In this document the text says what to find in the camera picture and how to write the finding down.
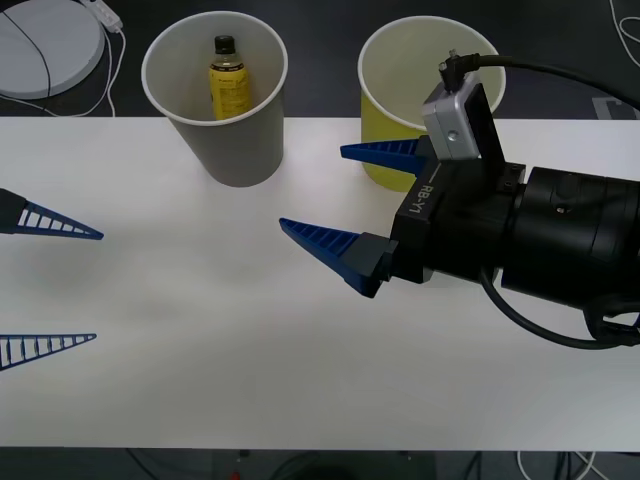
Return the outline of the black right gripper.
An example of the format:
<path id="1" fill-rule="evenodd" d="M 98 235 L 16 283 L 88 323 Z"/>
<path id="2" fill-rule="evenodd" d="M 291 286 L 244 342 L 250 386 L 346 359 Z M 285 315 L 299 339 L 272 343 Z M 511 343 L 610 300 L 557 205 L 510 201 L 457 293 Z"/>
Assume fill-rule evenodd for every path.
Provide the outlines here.
<path id="1" fill-rule="evenodd" d="M 279 219 L 286 235 L 360 295 L 374 298 L 393 275 L 417 284 L 434 272 L 477 282 L 483 266 L 499 263 L 524 190 L 523 164 L 506 163 L 493 177 L 480 161 L 440 162 L 427 135 L 343 145 L 340 154 L 417 178 L 395 214 L 392 240 Z"/>

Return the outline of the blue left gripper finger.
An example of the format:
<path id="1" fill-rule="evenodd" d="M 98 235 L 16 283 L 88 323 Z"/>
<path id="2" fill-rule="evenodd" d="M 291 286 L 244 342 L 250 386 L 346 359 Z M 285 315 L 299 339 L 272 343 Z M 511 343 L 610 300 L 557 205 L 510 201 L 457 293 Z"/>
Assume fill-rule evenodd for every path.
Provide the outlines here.
<path id="1" fill-rule="evenodd" d="M 79 221 L 1 189 L 1 233 L 102 240 L 104 234 Z"/>
<path id="2" fill-rule="evenodd" d="M 97 338 L 84 334 L 7 334 L 1 335 L 1 370 L 34 362 L 86 344 Z"/>

